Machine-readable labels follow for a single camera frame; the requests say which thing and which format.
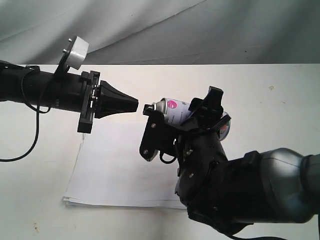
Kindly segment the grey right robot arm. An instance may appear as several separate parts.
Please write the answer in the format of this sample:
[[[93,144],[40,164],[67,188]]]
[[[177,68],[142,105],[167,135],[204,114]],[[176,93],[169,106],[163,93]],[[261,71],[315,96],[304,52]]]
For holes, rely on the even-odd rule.
[[[256,150],[228,160],[219,130],[223,91],[210,87],[204,99],[194,98],[178,137],[179,164],[175,193],[191,220],[236,239],[255,223],[308,222],[320,213],[320,157],[289,148]]]

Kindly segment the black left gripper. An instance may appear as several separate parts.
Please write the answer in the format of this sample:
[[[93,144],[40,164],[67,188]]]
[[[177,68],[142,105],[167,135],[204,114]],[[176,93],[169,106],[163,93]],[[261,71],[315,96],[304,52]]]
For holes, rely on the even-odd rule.
[[[91,133],[94,117],[101,119],[114,114],[137,111],[138,99],[117,90],[104,80],[98,86],[100,72],[83,71],[80,80],[84,94],[77,126],[78,133]]]

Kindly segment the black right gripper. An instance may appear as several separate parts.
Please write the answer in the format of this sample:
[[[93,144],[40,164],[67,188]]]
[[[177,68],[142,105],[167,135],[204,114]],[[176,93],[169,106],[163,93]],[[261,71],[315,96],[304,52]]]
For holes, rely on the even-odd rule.
[[[208,175],[211,169],[228,161],[221,143],[228,135],[223,94],[222,89],[210,86],[205,99],[192,99],[188,109],[191,114],[181,124],[186,132],[176,144],[178,175]]]

